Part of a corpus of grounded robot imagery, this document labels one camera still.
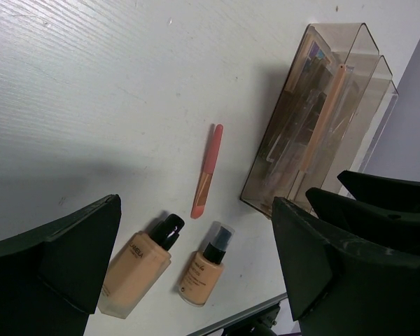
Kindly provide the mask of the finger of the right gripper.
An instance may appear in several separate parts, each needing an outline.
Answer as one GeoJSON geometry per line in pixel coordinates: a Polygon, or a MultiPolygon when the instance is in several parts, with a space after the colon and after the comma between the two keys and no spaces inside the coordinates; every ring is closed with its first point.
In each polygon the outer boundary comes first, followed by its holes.
{"type": "Polygon", "coordinates": [[[420,182],[343,171],[337,179],[351,196],[388,210],[420,210],[420,182]]]}
{"type": "Polygon", "coordinates": [[[319,219],[369,242],[420,252],[420,213],[383,209],[318,188],[306,198],[319,219]]]}

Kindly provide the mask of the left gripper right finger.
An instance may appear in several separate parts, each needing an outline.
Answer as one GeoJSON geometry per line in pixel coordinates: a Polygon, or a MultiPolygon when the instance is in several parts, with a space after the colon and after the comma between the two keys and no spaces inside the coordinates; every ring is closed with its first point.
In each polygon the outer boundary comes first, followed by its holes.
{"type": "Polygon", "coordinates": [[[303,335],[420,335],[420,256],[335,227],[283,198],[272,227],[303,335]]]}

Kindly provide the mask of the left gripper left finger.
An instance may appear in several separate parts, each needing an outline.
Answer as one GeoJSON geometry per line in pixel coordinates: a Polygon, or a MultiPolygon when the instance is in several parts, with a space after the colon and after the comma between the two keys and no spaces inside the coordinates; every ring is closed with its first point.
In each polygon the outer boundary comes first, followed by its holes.
{"type": "Polygon", "coordinates": [[[121,218],[108,195],[0,241],[0,335],[83,335],[121,218]]]}

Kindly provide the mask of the foundation bottle black cap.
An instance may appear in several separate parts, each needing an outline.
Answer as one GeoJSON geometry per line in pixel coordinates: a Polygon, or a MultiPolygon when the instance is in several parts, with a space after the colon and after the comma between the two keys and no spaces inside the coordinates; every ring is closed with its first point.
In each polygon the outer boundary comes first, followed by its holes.
{"type": "Polygon", "coordinates": [[[169,214],[149,230],[136,233],[112,259],[101,288],[101,313],[126,319],[171,264],[170,248],[184,220],[169,214]]]}

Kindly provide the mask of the foundation bottle pump top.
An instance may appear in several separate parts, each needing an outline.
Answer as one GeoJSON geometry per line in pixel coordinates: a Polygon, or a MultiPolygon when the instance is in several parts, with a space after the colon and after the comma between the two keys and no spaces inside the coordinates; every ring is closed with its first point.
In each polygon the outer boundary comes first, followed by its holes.
{"type": "Polygon", "coordinates": [[[205,305],[225,268],[223,259],[235,231],[228,225],[214,223],[205,248],[196,251],[178,283],[178,294],[188,304],[205,305]]]}

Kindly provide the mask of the pink lip pencil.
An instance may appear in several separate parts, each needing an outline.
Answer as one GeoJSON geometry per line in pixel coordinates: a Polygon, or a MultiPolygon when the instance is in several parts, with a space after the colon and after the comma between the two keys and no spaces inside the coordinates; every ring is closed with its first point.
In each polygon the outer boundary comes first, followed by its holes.
{"type": "Polygon", "coordinates": [[[204,166],[199,177],[199,183],[195,193],[194,202],[190,217],[198,219],[203,213],[207,203],[207,197],[211,185],[211,180],[216,168],[219,150],[221,147],[221,140],[223,137],[223,126],[217,124],[214,128],[208,150],[204,159],[204,166]]]}

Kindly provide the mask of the glitter colour eyeshadow palette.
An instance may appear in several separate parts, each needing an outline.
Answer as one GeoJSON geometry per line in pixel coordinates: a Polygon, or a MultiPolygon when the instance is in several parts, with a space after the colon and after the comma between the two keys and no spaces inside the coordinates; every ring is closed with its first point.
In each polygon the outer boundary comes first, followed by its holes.
{"type": "Polygon", "coordinates": [[[314,36],[306,36],[299,52],[301,65],[299,70],[302,74],[310,71],[313,63],[321,63],[330,71],[340,64],[327,45],[323,44],[314,36]]]}

